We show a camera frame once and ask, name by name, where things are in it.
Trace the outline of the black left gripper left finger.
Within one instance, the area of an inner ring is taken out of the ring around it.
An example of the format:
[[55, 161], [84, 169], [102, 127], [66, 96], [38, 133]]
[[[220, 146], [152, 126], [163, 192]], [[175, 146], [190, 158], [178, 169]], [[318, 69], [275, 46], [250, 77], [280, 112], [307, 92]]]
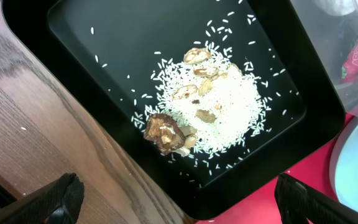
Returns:
[[0, 224], [76, 224], [85, 186], [75, 173], [59, 179], [0, 210]]

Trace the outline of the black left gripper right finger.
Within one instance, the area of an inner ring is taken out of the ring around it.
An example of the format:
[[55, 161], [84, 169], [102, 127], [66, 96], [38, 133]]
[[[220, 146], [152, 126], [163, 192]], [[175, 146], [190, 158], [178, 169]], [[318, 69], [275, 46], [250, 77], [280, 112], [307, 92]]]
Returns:
[[358, 212], [282, 173], [275, 201], [283, 224], [358, 224]]

